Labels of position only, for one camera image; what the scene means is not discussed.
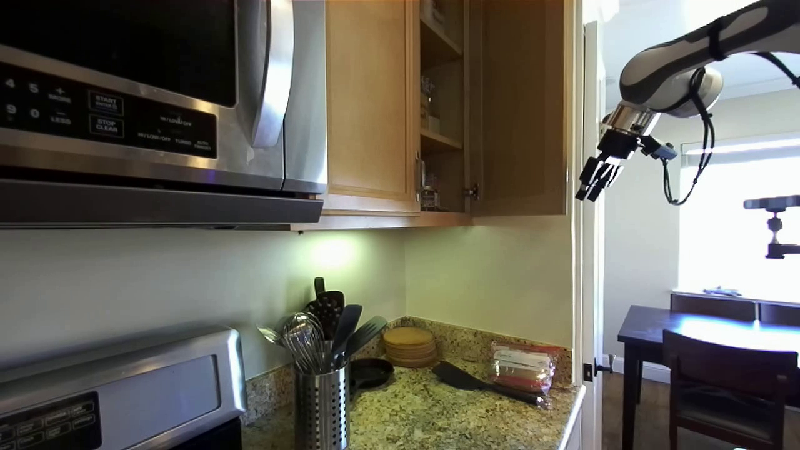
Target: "wooden cabinet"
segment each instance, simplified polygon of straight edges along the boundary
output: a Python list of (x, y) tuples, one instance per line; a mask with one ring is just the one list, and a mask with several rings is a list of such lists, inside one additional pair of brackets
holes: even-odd
[(328, 3), (325, 212), (416, 212), (417, 106), (411, 0)]
[(330, 0), (325, 214), (566, 212), (575, 28), (575, 0)]

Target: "stainless steel microwave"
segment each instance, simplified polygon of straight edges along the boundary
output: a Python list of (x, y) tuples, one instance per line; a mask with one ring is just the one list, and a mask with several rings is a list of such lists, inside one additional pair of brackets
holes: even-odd
[(0, 224), (313, 223), (325, 158), (325, 0), (0, 14)]

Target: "utensil holder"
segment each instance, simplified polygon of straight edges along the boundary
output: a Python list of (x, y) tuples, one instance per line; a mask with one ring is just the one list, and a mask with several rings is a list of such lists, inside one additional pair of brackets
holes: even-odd
[(297, 374), (297, 442), (310, 450), (347, 450), (347, 368)]

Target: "granite countertop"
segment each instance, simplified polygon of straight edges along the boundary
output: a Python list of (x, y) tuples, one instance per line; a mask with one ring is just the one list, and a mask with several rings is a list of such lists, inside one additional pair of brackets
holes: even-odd
[[(485, 378), (485, 357), (447, 346), (437, 333), (443, 357), (477, 378)], [(388, 386), (362, 391), (350, 403), (350, 448), (526, 448), (555, 450), (566, 439), (571, 412), (580, 399), (580, 386), (558, 381), (548, 407), (535, 407), (496, 392), (455, 391), (443, 386), (430, 368), (396, 368)], [(246, 450), (295, 448), (293, 403), (273, 407), (246, 428)]]

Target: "window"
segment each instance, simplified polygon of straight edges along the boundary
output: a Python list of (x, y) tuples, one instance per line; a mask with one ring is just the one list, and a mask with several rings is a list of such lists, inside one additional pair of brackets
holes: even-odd
[[(696, 158), (680, 171), (683, 193), (696, 178)], [(773, 233), (766, 211), (746, 211), (750, 197), (800, 196), (800, 139), (718, 147), (692, 199), (680, 208), (680, 269), (686, 291), (732, 287), (746, 298), (800, 302), (800, 254), (768, 259)], [(800, 208), (781, 214), (781, 243), (800, 244)]]

